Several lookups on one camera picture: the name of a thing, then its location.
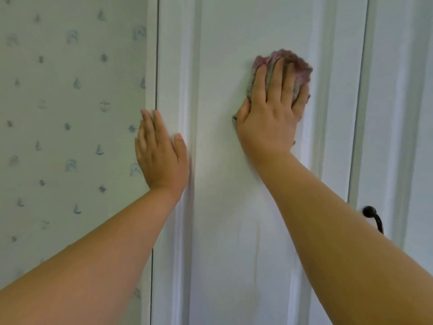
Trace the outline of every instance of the person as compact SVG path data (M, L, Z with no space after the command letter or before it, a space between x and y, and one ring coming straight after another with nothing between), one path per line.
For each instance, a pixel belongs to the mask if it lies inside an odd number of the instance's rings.
M334 324L433 324L433 277L291 154L308 84L266 66L237 113L241 146L273 196L306 275ZM149 192L0 291L4 324L114 324L187 186L187 148L161 115L142 110L136 156Z

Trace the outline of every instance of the person's left hand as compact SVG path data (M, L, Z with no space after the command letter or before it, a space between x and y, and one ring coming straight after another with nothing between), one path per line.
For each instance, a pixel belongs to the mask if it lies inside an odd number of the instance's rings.
M138 137L135 138L137 161L144 178L152 189L164 189L177 199L188 184L189 160L187 147L181 136L175 136L174 143L161 118L153 111L153 119L145 109L141 110Z

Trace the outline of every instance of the wallpaper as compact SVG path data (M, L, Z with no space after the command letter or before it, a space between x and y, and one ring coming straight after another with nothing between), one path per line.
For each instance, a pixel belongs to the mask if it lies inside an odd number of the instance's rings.
M0 0L0 288L146 192L146 6Z

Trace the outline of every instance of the person's right arm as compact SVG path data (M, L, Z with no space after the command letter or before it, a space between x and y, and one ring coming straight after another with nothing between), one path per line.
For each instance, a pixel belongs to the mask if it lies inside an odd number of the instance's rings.
M433 277L373 228L291 153L308 85L292 106L295 70L282 86L266 67L238 112L241 145L273 196L306 275L334 324L433 324Z

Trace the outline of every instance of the person's left arm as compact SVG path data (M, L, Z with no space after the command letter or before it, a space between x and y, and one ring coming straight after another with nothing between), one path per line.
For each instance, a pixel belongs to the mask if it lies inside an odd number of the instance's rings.
M135 140L150 191L0 291L4 324L115 324L125 312L167 217L189 177L180 135L143 110Z

